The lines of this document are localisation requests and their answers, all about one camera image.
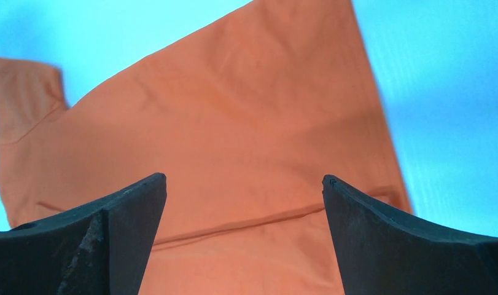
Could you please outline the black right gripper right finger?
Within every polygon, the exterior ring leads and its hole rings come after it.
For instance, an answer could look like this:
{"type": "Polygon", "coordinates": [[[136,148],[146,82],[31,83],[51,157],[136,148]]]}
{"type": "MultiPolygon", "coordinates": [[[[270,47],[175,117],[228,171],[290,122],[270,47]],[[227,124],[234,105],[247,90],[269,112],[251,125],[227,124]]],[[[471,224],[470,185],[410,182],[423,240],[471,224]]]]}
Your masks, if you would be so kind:
{"type": "Polygon", "coordinates": [[[332,175],[322,184],[346,294],[498,294],[498,237],[426,221],[332,175]]]}

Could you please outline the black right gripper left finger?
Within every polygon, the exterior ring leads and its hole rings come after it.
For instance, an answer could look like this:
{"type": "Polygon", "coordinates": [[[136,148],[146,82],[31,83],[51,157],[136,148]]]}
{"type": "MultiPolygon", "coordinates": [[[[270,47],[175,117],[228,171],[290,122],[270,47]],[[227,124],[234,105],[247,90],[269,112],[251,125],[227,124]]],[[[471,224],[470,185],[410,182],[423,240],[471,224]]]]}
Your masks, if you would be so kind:
{"type": "Polygon", "coordinates": [[[137,294],[166,197],[166,176],[154,173],[0,231],[0,294],[137,294]]]}

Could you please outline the orange t shirt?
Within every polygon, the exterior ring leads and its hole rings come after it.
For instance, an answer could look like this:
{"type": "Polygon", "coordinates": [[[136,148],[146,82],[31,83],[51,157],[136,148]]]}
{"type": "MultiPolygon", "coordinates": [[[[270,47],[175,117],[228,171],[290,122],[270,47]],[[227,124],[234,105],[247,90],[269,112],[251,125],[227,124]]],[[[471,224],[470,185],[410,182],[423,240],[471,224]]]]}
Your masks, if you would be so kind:
{"type": "Polygon", "coordinates": [[[410,211],[351,2],[252,1],[71,108],[59,70],[0,58],[11,226],[155,172],[141,294],[343,294],[323,177],[410,211]]]}

